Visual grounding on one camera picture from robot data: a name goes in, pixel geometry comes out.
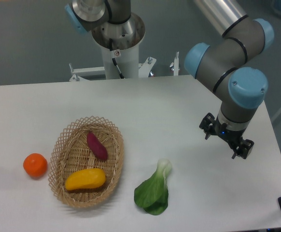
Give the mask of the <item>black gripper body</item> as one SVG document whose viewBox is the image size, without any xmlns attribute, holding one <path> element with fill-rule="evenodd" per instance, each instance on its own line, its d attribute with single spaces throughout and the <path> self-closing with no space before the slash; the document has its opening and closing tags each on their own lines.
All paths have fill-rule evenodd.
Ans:
<svg viewBox="0 0 281 232">
<path fill-rule="evenodd" d="M 216 135 L 228 143 L 231 149 L 237 149 L 242 141 L 242 135 L 248 127 L 248 122 L 236 123 L 218 114 L 214 130 Z"/>
</svg>

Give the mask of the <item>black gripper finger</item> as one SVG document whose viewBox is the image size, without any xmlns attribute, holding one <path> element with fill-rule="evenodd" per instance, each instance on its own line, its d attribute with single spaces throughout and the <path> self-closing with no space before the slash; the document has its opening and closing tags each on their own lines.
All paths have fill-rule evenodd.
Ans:
<svg viewBox="0 0 281 232">
<path fill-rule="evenodd" d="M 252 140 L 243 140 L 241 139 L 239 143 L 232 145 L 233 155 L 231 159 L 235 157 L 241 157 L 244 160 L 250 155 L 254 142 Z"/>
<path fill-rule="evenodd" d="M 205 133 L 205 140 L 207 140 L 211 135 L 216 135 L 215 125 L 215 117 L 211 113 L 207 113 L 199 125 L 199 128 Z"/>
</svg>

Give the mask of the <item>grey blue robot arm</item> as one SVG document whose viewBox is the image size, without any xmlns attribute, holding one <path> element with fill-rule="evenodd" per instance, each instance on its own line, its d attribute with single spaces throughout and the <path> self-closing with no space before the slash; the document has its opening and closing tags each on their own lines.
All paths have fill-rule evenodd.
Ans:
<svg viewBox="0 0 281 232">
<path fill-rule="evenodd" d="M 246 63 L 274 40 L 272 26 L 252 20 L 235 0 L 198 0 L 196 5 L 223 38 L 216 47 L 198 43 L 187 53 L 184 67 L 222 102 L 217 116 L 200 123 L 206 136 L 226 141 L 234 156 L 247 158 L 254 145 L 243 139 L 268 90 L 266 76 Z M 128 0 L 74 0 L 65 6 L 79 33 L 91 32 L 100 46 L 107 79 L 138 78 L 139 44 L 145 35 L 143 20 Z"/>
</svg>

